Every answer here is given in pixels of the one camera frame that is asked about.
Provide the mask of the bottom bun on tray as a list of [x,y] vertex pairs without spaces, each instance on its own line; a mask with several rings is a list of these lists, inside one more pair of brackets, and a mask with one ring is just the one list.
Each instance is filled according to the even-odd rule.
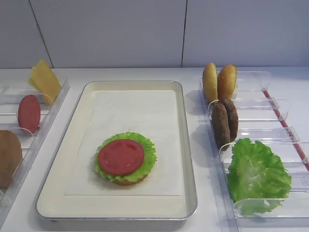
[[143,177],[141,178],[138,178],[137,181],[129,181],[129,180],[123,180],[123,181],[120,181],[120,180],[115,180],[114,183],[117,184],[117,185],[121,185],[121,186],[129,186],[129,185],[134,185],[140,181],[142,181],[144,178],[146,178],[148,175],[144,175]]

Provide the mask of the large lettuce leaf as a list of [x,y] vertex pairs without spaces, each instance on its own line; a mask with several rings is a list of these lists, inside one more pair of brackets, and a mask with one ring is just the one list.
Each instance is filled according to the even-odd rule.
[[232,147],[227,186],[241,214],[271,212],[288,197],[292,178],[280,157],[270,147],[249,138],[239,139]]

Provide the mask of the standing tomato slice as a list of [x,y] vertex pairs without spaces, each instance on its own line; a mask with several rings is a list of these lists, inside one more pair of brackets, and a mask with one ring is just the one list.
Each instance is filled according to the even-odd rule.
[[35,95],[25,96],[18,107],[18,124],[26,134],[34,133],[39,128],[41,108]]

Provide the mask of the bun half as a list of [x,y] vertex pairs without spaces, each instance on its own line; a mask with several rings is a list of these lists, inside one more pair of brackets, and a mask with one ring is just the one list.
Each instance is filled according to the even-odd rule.
[[237,69],[234,65],[224,66],[217,77],[218,98],[232,98],[237,80]]
[[209,63],[203,71],[203,90],[208,99],[208,102],[212,102],[218,99],[217,90],[217,70],[214,63]]

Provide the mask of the rear left bun half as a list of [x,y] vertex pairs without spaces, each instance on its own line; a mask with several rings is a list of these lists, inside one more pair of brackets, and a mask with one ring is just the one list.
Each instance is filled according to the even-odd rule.
[[218,99],[217,90],[217,70],[214,63],[209,63],[203,71],[203,90],[208,99],[208,102],[212,102]]

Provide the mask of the tomato slice on tray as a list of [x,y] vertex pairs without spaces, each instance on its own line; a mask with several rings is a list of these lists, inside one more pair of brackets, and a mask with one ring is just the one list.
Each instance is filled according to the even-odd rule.
[[111,175],[124,176],[137,170],[144,161],[142,145],[130,139],[117,139],[98,152],[100,168]]

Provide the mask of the yellow cheese slice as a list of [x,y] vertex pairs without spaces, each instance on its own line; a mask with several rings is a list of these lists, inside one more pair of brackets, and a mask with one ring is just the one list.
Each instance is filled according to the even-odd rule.
[[52,105],[61,89],[61,85],[47,64],[43,59],[32,67],[28,83],[37,91],[43,94],[43,99],[48,105]]

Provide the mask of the rear right bun half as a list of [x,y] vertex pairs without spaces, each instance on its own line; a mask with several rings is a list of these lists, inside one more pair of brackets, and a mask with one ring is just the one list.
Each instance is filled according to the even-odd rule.
[[232,98],[237,80],[237,69],[234,65],[224,66],[217,77],[218,98]]

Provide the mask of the white paper liner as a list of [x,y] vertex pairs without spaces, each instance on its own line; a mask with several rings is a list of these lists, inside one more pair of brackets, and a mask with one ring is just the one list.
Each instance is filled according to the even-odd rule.
[[[80,136],[70,159],[67,195],[180,196],[183,191],[181,148],[176,95],[171,90],[95,91],[81,111],[74,113],[73,133]],[[94,171],[97,148],[111,136],[137,132],[155,146],[157,161],[148,176],[120,186]]]

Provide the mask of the meat patty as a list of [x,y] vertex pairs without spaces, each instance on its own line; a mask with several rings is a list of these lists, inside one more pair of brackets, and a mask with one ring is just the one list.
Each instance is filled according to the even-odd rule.
[[212,108],[212,125],[217,148],[220,149],[225,144],[230,143],[230,129],[225,106],[217,103]]
[[237,137],[239,127],[239,117],[234,103],[229,98],[223,98],[222,103],[227,111],[228,125],[230,130],[230,141],[234,141]]

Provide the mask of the right clear acrylic rack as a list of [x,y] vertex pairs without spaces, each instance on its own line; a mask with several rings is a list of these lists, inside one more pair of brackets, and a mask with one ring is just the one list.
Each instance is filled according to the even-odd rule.
[[[240,206],[230,198],[227,188],[226,175],[232,161],[233,143],[217,148],[211,118],[213,103],[208,102],[203,87],[199,88],[203,109],[201,123],[206,126],[209,139],[207,157],[211,165],[211,174],[218,181],[215,199],[220,217],[220,230],[223,232],[271,232],[282,228],[292,232],[296,227],[306,232],[309,229],[309,171],[293,146],[293,143],[298,143],[309,159],[309,143],[292,124],[287,123],[287,120],[292,118],[291,104],[287,99],[277,98],[272,93],[270,77],[267,72],[238,72],[233,95],[239,117],[237,137],[250,138],[253,142],[260,141],[269,146],[272,152],[281,158],[292,178],[292,186],[281,206],[271,212],[254,213],[249,216],[241,214]],[[263,90],[268,91],[272,100],[264,96]],[[279,107],[288,128],[281,126],[271,103]]]

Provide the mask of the clear acrylic rack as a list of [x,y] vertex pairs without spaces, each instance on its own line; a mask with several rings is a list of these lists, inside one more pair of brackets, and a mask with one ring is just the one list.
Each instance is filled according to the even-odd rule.
[[[70,89],[66,80],[52,105],[44,102],[43,94],[29,87],[0,87],[0,129],[12,131],[19,139],[22,148],[22,160],[13,174],[13,180],[7,189],[0,190],[0,224],[2,225],[21,189],[21,186],[57,116],[59,109]],[[41,119],[39,129],[26,134],[17,122],[18,107],[27,95],[35,95],[40,103]]]
[[[232,161],[233,143],[217,148],[211,118],[213,103],[208,102],[203,87],[199,88],[203,109],[201,123],[206,126],[209,139],[207,157],[211,165],[211,174],[218,181],[215,199],[220,217],[220,230],[223,232],[271,232],[282,228],[292,232],[296,227],[306,232],[309,229],[309,171],[293,146],[293,143],[298,143],[309,159],[309,143],[292,124],[287,123],[287,120],[292,118],[291,104],[287,99],[277,98],[272,93],[270,77],[267,72],[238,72],[233,95],[239,117],[237,137],[250,138],[253,142],[260,141],[269,146],[272,152],[281,158],[292,178],[292,186],[281,206],[271,212],[254,213],[249,216],[241,214],[240,206],[230,198],[227,188],[226,175]],[[272,100],[264,96],[263,90],[268,91]],[[281,126],[271,103],[279,107],[288,128]]]

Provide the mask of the left rack bun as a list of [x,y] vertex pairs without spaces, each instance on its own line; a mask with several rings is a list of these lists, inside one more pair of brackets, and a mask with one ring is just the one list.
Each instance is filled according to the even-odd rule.
[[18,137],[9,130],[0,131],[0,188],[8,188],[22,159]]

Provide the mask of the cream metal tray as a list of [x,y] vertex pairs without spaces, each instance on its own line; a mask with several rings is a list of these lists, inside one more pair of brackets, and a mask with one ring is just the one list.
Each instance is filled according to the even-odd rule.
[[[180,196],[160,195],[67,195],[65,193],[77,156],[73,150],[80,136],[73,133],[74,113],[81,111],[88,96],[106,90],[171,90],[175,92],[182,162],[183,191]],[[197,208],[197,194],[189,146],[183,88],[174,81],[95,81],[85,85],[64,137],[54,156],[37,199],[38,213],[48,219],[185,220]]]

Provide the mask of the lettuce leaf on tray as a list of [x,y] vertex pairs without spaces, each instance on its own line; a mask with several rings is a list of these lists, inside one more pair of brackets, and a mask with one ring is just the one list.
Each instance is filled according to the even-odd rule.
[[[98,164],[98,152],[108,143],[117,140],[117,139],[130,139],[133,141],[136,141],[138,143],[140,143],[144,149],[144,161],[143,164],[141,165],[141,167],[139,167],[137,170],[135,170],[133,173],[131,174],[127,174],[124,176],[120,176],[120,175],[111,175],[108,174],[106,172],[104,172],[99,164]],[[155,154],[156,149],[155,149],[155,145],[154,143],[146,138],[145,136],[143,136],[140,133],[137,132],[125,132],[125,133],[120,133],[120,134],[116,134],[113,135],[112,137],[108,138],[107,140],[105,140],[103,142],[102,145],[100,145],[97,148],[96,154],[94,156],[94,171],[100,175],[103,178],[108,179],[111,182],[114,182],[115,180],[129,180],[129,181],[137,181],[138,178],[143,177],[144,175],[148,175],[150,173],[150,171],[152,170],[152,168],[154,167],[156,161],[157,161],[157,156]]]

